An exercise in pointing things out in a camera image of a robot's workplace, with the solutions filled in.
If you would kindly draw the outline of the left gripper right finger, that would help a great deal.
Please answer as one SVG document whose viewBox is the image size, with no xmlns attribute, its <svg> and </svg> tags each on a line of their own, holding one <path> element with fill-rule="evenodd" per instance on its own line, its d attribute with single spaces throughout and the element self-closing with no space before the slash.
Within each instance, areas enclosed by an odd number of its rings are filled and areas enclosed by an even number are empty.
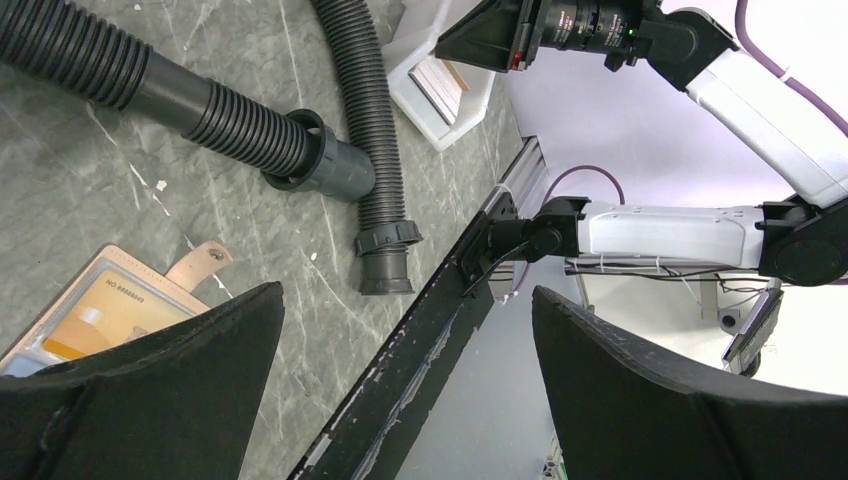
<svg viewBox="0 0 848 480">
<path fill-rule="evenodd" d="M 847 400 L 728 373 L 537 287 L 538 362 L 571 479 L 843 479 Z"/>
</svg>

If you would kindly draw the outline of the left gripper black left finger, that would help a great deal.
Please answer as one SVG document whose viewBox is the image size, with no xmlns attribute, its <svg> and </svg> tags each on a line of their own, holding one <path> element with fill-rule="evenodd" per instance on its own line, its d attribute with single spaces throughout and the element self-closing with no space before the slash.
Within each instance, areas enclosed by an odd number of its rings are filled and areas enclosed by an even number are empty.
<svg viewBox="0 0 848 480">
<path fill-rule="evenodd" d="M 235 479 L 284 322 L 268 282 L 142 338 L 1 380 L 5 479 Z"/>
</svg>

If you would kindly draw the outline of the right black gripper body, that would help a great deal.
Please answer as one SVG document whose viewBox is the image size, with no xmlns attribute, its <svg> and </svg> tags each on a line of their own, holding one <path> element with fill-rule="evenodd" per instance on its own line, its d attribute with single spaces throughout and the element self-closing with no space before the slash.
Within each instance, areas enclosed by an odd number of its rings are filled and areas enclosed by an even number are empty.
<svg viewBox="0 0 848 480">
<path fill-rule="evenodd" d="M 515 69 L 527 51 L 539 1 L 481 1 L 438 38 L 436 58 L 494 72 Z"/>
</svg>

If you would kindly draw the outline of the tan leather card holder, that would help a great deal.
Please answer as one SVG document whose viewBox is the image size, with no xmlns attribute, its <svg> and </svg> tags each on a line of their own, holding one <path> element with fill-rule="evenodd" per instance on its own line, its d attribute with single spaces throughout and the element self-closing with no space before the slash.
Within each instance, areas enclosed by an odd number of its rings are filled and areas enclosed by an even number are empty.
<svg viewBox="0 0 848 480">
<path fill-rule="evenodd" d="M 161 274 L 107 244 L 1 356 L 1 374 L 27 377 L 200 315 L 209 307 L 193 291 L 232 263 L 210 240 Z"/>
</svg>

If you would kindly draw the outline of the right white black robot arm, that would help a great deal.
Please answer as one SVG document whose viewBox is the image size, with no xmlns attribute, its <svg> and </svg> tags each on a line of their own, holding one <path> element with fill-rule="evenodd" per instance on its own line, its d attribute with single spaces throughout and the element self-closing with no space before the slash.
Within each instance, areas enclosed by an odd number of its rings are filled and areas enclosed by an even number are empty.
<svg viewBox="0 0 848 480">
<path fill-rule="evenodd" d="M 434 55 L 516 75 L 555 51 L 577 67 L 558 99 L 566 137 L 594 164 L 635 146 L 637 192 L 553 195 L 526 219 L 489 221 L 477 275 L 558 256 L 575 273 L 846 277 L 846 133 L 734 30 L 658 1 L 483 1 Z"/>
</svg>

